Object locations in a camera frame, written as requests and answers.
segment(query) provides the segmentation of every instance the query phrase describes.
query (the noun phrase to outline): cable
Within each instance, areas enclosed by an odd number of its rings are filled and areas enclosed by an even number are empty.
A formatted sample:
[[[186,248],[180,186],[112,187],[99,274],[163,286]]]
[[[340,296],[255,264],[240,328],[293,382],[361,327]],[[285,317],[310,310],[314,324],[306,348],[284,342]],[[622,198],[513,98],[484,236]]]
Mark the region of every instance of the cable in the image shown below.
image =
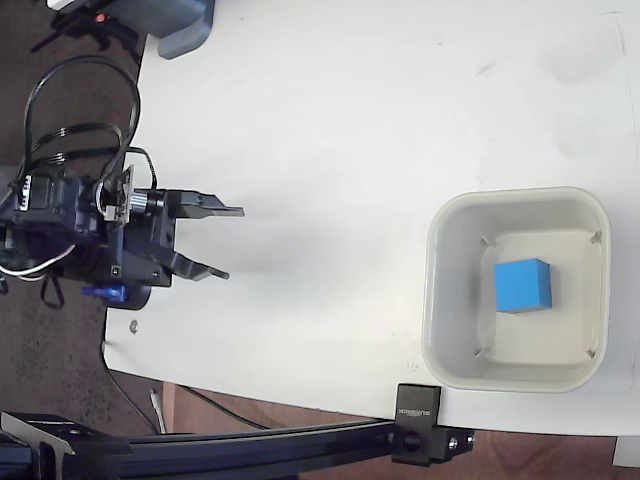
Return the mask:
[[[51,70],[49,70],[40,79],[38,84],[33,88],[33,90],[31,91],[31,94],[29,95],[29,98],[27,99],[27,106],[25,108],[25,114],[24,114],[24,157],[22,159],[22,163],[20,165],[18,174],[16,175],[16,178],[12,182],[11,187],[13,192],[18,192],[18,195],[20,195],[20,190],[19,190],[20,186],[24,183],[25,176],[30,172],[32,168],[32,153],[33,153],[32,152],[32,147],[33,147],[32,136],[33,135],[31,132],[31,123],[32,123],[32,117],[33,117],[33,104],[35,100],[37,99],[44,85],[49,80],[51,80],[55,75],[57,75],[60,71],[64,70],[67,67],[70,67],[73,65],[79,65],[79,64],[99,64],[99,65],[104,65],[106,67],[111,68],[126,81],[127,85],[129,86],[129,89],[131,90],[131,94],[133,96],[133,107],[131,108],[131,116],[129,118],[129,131],[127,132],[127,135],[124,137],[123,141],[121,142],[116,155],[109,161],[106,168],[104,169],[94,190],[94,195],[95,195],[96,205],[98,207],[98,210],[100,210],[104,214],[104,209],[102,208],[102,201],[100,197],[103,184],[109,178],[114,168],[116,168],[116,166],[118,166],[121,162],[124,161],[124,154],[127,148],[129,148],[129,146],[131,145],[131,141],[138,128],[138,122],[140,120],[140,92],[138,90],[138,86],[136,84],[135,79],[129,74],[129,72],[124,70],[113,60],[106,57],[100,57],[96,55],[85,55],[85,56],[74,57],[74,58],[65,60],[64,62],[59,63],[58,65],[53,67]]]
[[[71,135],[78,135],[82,133],[89,132],[111,132],[114,134],[116,139],[118,140],[118,145],[122,145],[122,130],[117,125],[113,123],[79,123],[77,125],[71,125],[69,127],[61,127],[57,130],[49,132],[43,136],[41,136],[32,146],[31,153],[36,152],[46,144],[52,142],[53,140],[58,140],[60,138],[69,137]]]
[[[156,434],[156,435],[160,435],[160,431],[155,426],[155,424],[151,421],[151,419],[149,417],[147,417],[147,415],[140,409],[140,407],[138,407],[138,405],[136,405],[136,402],[131,400],[131,397],[129,397],[129,395],[127,395],[127,392],[125,392],[122,389],[122,387],[120,386],[118,381],[115,379],[115,377],[111,373],[111,370],[109,369],[109,366],[107,365],[107,361],[104,359],[104,344],[107,341],[106,339],[107,339],[107,321],[106,321],[106,318],[105,318],[104,324],[102,326],[102,343],[100,344],[100,351],[98,352],[98,356],[100,357],[100,361],[102,362],[102,366],[104,367],[104,371],[107,373],[107,376],[111,380],[111,383],[113,383],[113,386],[116,387],[116,390],[118,390],[118,392],[120,392],[120,394],[124,397],[124,399],[131,406],[131,408],[133,408],[135,410],[135,412],[142,417],[142,419],[145,421],[145,423],[148,425],[148,427],[151,429],[151,431],[153,431],[153,433]]]
[[[139,153],[140,155],[144,155],[144,158],[147,159],[147,164],[149,165],[149,170],[151,171],[151,190],[155,190],[158,188],[158,177],[156,177],[156,169],[153,168],[153,162],[151,161],[151,157],[147,153],[144,148],[140,147],[129,147],[127,148],[127,153]]]
[[[235,412],[232,412],[231,410],[229,410],[228,408],[223,407],[222,405],[220,405],[218,402],[216,402],[215,400],[212,400],[211,398],[207,397],[206,395],[201,394],[200,392],[198,392],[197,390],[194,390],[191,387],[186,387],[184,385],[178,385],[180,388],[182,388],[183,390],[186,390],[187,392],[189,392],[192,395],[195,395],[196,397],[198,397],[200,400],[203,400],[205,402],[207,402],[209,405],[211,405],[212,407],[217,408],[218,410],[220,410],[222,413],[225,413],[226,415],[229,415],[231,418],[235,418],[237,421],[244,423],[246,425],[249,425],[251,427],[257,428],[258,430],[269,430],[269,427],[266,427],[258,422],[254,422],[253,420],[249,420],[248,418],[245,418],[241,415],[238,415]]]
[[[45,268],[50,267],[54,263],[62,260],[64,257],[66,257],[71,252],[73,252],[74,248],[76,248],[76,246],[71,245],[60,255],[57,255],[35,267],[27,268],[26,270],[9,270],[8,268],[0,266],[0,272],[4,273],[5,275],[9,275],[10,277],[25,277],[27,275],[33,275],[34,273],[38,273],[44,270]]]
[[[39,282],[40,280],[44,280],[47,275],[40,275],[38,277],[18,277],[23,282]]]

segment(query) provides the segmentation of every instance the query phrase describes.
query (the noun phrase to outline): black bracket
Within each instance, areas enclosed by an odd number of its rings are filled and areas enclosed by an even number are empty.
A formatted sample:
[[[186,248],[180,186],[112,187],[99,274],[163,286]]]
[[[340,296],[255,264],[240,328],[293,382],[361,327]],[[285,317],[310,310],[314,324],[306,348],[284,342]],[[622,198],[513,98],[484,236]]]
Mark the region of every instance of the black bracket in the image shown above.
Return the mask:
[[[57,415],[2,413],[4,433],[31,447],[37,480],[117,480],[126,440],[105,435]]]
[[[473,450],[473,430],[437,425],[440,394],[440,387],[398,385],[392,461],[427,467]]]

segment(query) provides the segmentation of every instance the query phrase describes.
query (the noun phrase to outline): white wire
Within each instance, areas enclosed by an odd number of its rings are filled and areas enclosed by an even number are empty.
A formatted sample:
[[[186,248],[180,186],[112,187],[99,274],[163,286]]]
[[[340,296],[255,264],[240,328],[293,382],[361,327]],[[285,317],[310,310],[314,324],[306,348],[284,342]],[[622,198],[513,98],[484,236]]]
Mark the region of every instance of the white wire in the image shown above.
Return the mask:
[[[23,282],[39,282],[43,280],[46,275],[40,275],[39,277],[18,277]]]
[[[54,263],[62,260],[64,257],[66,257],[71,252],[73,252],[74,248],[76,248],[76,246],[71,245],[57,257],[53,257],[47,260],[46,262],[42,262],[40,265],[36,265],[35,267],[32,267],[32,268],[27,268],[26,270],[9,270],[0,265],[0,272],[4,273],[5,275],[9,275],[11,277],[24,277],[26,275],[33,275],[34,273],[38,273],[39,271],[44,270],[45,268],[50,267]]]
[[[104,182],[100,182],[96,187],[96,207],[103,217],[107,216],[107,212],[102,208],[102,189],[104,188]]]

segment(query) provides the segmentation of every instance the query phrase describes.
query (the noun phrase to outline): wire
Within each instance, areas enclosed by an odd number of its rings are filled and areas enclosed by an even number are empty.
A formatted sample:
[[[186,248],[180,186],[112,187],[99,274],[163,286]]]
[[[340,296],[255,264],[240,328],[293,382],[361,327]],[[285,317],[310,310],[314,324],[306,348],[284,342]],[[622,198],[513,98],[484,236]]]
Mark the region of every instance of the wire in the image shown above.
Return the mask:
[[[116,139],[118,140],[118,145],[122,144],[122,130],[117,125],[113,123],[79,123],[77,125],[71,125],[69,127],[61,127],[57,130],[49,132],[43,136],[41,136],[32,146],[31,153],[36,152],[46,144],[52,142],[53,140],[58,140],[60,138],[69,137],[71,135],[78,135],[81,133],[89,133],[89,132],[101,132],[107,131],[114,134]]]
[[[65,162],[71,162],[74,160],[86,159],[91,157],[103,157],[105,155],[113,155],[117,152],[118,147],[102,147],[102,148],[85,148],[82,150],[70,150],[68,152],[58,152],[46,157],[40,157],[33,160],[33,163],[38,167],[44,167],[48,165],[62,165]],[[153,166],[151,156],[144,148],[129,147],[127,153],[139,153],[144,155],[151,172],[151,189],[158,188],[158,177],[156,175],[156,169]]]
[[[98,207],[98,210],[100,210],[104,214],[104,209],[101,206],[102,187],[104,185],[104,182],[109,178],[109,176],[112,174],[116,166],[120,165],[121,162],[124,162],[124,154],[127,148],[129,148],[129,146],[131,145],[133,136],[135,135],[135,132],[138,128],[138,122],[140,121],[140,92],[138,90],[138,86],[136,84],[135,79],[129,74],[129,72],[124,70],[113,60],[106,57],[100,57],[96,55],[85,55],[85,56],[74,57],[74,58],[65,60],[64,62],[59,63],[58,65],[53,67],[51,70],[49,70],[40,79],[38,84],[33,88],[33,90],[31,91],[31,94],[29,95],[29,98],[27,99],[27,106],[25,108],[25,113],[24,113],[24,157],[22,159],[22,163],[20,165],[18,174],[16,175],[16,178],[12,182],[11,187],[14,192],[18,192],[18,194],[20,195],[19,188],[22,186],[26,175],[30,172],[31,168],[33,167],[32,166],[33,135],[31,132],[31,123],[32,123],[32,117],[33,117],[33,105],[35,103],[35,100],[38,98],[38,95],[40,94],[40,91],[42,90],[44,85],[49,80],[51,80],[54,76],[56,76],[60,71],[70,66],[79,65],[79,64],[99,64],[99,65],[104,65],[106,67],[111,68],[126,81],[127,85],[129,86],[129,89],[131,90],[131,94],[133,96],[133,107],[131,108],[131,116],[129,118],[129,130],[126,136],[124,137],[123,141],[120,142],[120,146],[118,148],[116,155],[109,161],[106,168],[104,169],[94,190],[94,195],[95,195],[95,200],[96,200],[96,205]]]
[[[39,282],[40,280],[44,280],[47,275],[40,275],[38,277],[18,277],[23,282]]]
[[[216,402],[215,400],[212,400],[211,398],[207,397],[206,395],[201,394],[200,392],[198,392],[197,390],[194,390],[191,387],[186,387],[184,385],[178,385],[180,388],[182,388],[183,390],[186,390],[187,392],[189,392],[192,395],[195,395],[196,397],[198,397],[200,400],[203,400],[205,402],[207,402],[209,405],[211,405],[212,407],[217,408],[218,410],[220,410],[222,413],[225,413],[226,415],[229,415],[231,418],[235,418],[237,421],[242,422],[246,425],[249,425],[251,427],[257,428],[258,430],[269,430],[269,427],[266,427],[265,425],[262,425],[258,422],[254,422],[253,420],[249,420],[248,418],[245,418],[241,415],[238,415],[235,412],[232,412],[231,410],[229,410],[228,408],[223,407],[222,405],[220,405],[218,402]]]
[[[107,321],[106,321],[106,318],[105,318],[104,324],[102,326],[102,343],[100,344],[100,351],[98,352],[98,356],[100,357],[100,361],[102,362],[102,366],[104,367],[104,371],[106,372],[107,376],[111,380],[111,383],[113,383],[113,386],[116,387],[116,390],[118,390],[118,392],[120,392],[120,395],[122,395],[124,397],[124,399],[131,406],[131,408],[133,408],[135,410],[135,412],[138,415],[140,415],[140,417],[142,417],[142,419],[148,425],[148,427],[151,429],[151,431],[156,435],[160,435],[160,431],[155,426],[155,424],[140,409],[140,407],[138,405],[136,405],[136,402],[131,400],[131,397],[129,395],[127,395],[127,392],[125,392],[122,389],[122,387],[120,386],[118,381],[115,379],[115,377],[111,373],[111,370],[109,369],[109,366],[107,365],[107,361],[104,359],[104,345],[105,345],[106,341],[107,341]]]
[[[127,148],[127,153],[139,153],[140,155],[144,155],[144,158],[147,159],[147,164],[149,165],[149,170],[151,171],[151,190],[155,190],[158,188],[158,177],[156,177],[156,169],[153,168],[153,162],[151,161],[151,157],[147,153],[144,148],[140,147],[129,147]]]
[[[62,252],[60,255],[57,255],[57,256],[55,256],[53,258],[50,258],[46,262],[43,262],[40,265],[37,265],[35,267],[27,268],[26,270],[9,270],[8,268],[0,266],[0,272],[4,273],[5,275],[9,275],[10,277],[25,277],[27,275],[33,275],[34,273],[38,273],[38,272],[44,270],[45,268],[50,267],[54,263],[59,262],[64,257],[66,257],[71,252],[73,252],[74,248],[76,248],[76,246],[75,245],[71,245],[64,252]]]

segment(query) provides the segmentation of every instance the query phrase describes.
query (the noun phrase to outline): black device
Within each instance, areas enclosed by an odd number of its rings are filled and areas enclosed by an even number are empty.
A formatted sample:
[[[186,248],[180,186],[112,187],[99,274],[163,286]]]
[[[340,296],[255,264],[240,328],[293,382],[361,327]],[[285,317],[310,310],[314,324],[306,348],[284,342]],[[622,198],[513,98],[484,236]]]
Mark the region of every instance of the black device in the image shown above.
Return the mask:
[[[87,123],[33,142],[32,106],[41,88],[62,69],[85,63],[107,66],[127,81],[134,96],[128,132],[123,135],[111,124]],[[147,152],[131,146],[139,113],[135,80],[103,57],[77,57],[57,65],[29,97],[24,158],[0,199],[0,272],[42,281],[41,296],[51,308],[64,304],[59,277],[88,283],[85,293],[104,298],[110,306],[138,309],[152,287],[171,286],[173,275],[190,280],[229,276],[174,251],[176,221],[242,216],[242,208],[227,207],[215,195],[159,189]],[[34,158],[58,138],[95,131],[112,133],[117,145]],[[123,169],[127,152],[147,158],[153,178],[149,188],[133,187],[133,168]],[[69,162],[95,156],[108,158],[97,178],[67,168]],[[50,284],[55,302],[47,300]],[[0,286],[0,293],[6,294],[4,278]],[[115,438],[55,415],[3,413],[0,478],[294,478],[300,472],[385,455],[395,462],[428,466],[471,451],[475,441],[473,430],[438,425],[440,394],[439,387],[399,385],[395,422],[367,420],[216,436]]]
[[[230,435],[104,435],[55,415],[3,413],[0,478],[12,480],[296,478],[391,455],[429,466],[473,450],[474,431],[437,425],[440,388],[398,386],[396,419]]]
[[[63,68],[86,63],[115,70],[134,97],[129,131],[112,124],[85,123],[31,139],[32,108],[44,84]],[[208,216],[243,216],[215,195],[157,186],[151,158],[131,140],[140,115],[135,80],[104,57],[76,57],[50,70],[34,88],[25,112],[25,156],[0,198],[0,273],[26,281],[42,280],[41,297],[51,308],[64,305],[58,278],[83,281],[83,293],[104,298],[115,308],[139,309],[152,287],[170,287],[173,275],[189,280],[229,274],[174,251],[176,221]],[[36,157],[54,140],[106,131],[116,145]],[[133,166],[123,170],[125,153],[142,154],[152,174],[150,188],[133,187]],[[68,164],[106,157],[100,176],[74,173]],[[8,293],[0,278],[0,293]]]

